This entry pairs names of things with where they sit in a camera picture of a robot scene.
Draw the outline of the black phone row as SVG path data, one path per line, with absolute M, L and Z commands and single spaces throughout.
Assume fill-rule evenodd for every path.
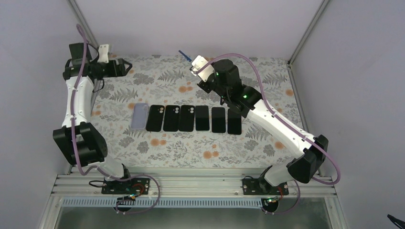
M 212 108 L 212 132 L 213 133 L 225 133 L 225 109 L 223 107 Z
M 230 135 L 242 134 L 242 117 L 240 114 L 233 112 L 231 109 L 227 111 L 227 133 Z
M 185 54 L 183 51 L 178 50 L 178 52 L 179 52 L 188 62 L 192 62 L 192 59 L 191 59 L 187 54 Z

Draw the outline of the teal phone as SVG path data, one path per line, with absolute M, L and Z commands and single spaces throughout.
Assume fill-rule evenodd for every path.
M 209 108 L 206 105 L 195 107 L 195 128 L 197 131 L 209 131 Z

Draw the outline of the black phone case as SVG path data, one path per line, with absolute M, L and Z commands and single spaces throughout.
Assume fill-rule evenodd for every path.
M 167 105 L 163 120 L 163 130 L 165 132 L 177 132 L 179 130 L 180 106 Z
M 180 109 L 179 131 L 192 132 L 194 130 L 195 106 L 182 105 Z
M 165 107 L 163 105 L 151 105 L 146 123 L 146 130 L 150 132 L 160 132 L 164 118 Z

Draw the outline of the lilac phone case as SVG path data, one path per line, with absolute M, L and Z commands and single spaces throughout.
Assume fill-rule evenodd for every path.
M 130 128 L 133 130 L 144 129 L 146 127 L 149 105 L 147 103 L 137 103 L 133 108 Z

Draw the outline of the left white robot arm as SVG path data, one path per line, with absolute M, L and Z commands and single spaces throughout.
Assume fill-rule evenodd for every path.
M 109 58 L 109 44 L 96 48 L 92 58 L 91 44 L 69 45 L 71 58 L 65 64 L 63 79 L 67 87 L 67 105 L 61 128 L 53 131 L 53 139 L 67 162 L 86 175 L 96 169 L 105 180 L 113 181 L 120 193 L 133 187 L 128 169 L 108 155 L 104 137 L 91 124 L 92 96 L 97 92 L 95 81 L 107 77 L 122 77 L 132 65 L 122 58 Z

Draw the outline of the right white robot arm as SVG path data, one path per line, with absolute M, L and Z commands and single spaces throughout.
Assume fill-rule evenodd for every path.
M 271 194 L 277 185 L 296 180 L 308 183 L 325 160 L 322 153 L 328 140 L 299 128 L 268 104 L 261 92 L 242 83 L 238 67 L 229 59 L 211 64 L 198 56 L 190 71 L 200 78 L 198 86 L 205 92 L 215 92 L 221 103 L 273 135 L 291 153 L 293 159 L 276 166 L 269 166 L 261 175 L 259 189 Z

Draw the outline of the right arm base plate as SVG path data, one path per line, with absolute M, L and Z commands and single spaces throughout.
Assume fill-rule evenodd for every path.
M 258 196 L 258 195 L 288 195 L 287 183 L 281 183 L 278 186 L 271 186 L 265 180 L 260 178 L 253 178 L 246 176 L 242 179 L 242 190 L 244 195 Z

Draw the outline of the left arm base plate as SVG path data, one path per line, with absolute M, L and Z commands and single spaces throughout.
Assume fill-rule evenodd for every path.
M 150 178 L 135 178 L 130 181 L 105 181 L 101 190 L 105 195 L 147 195 Z

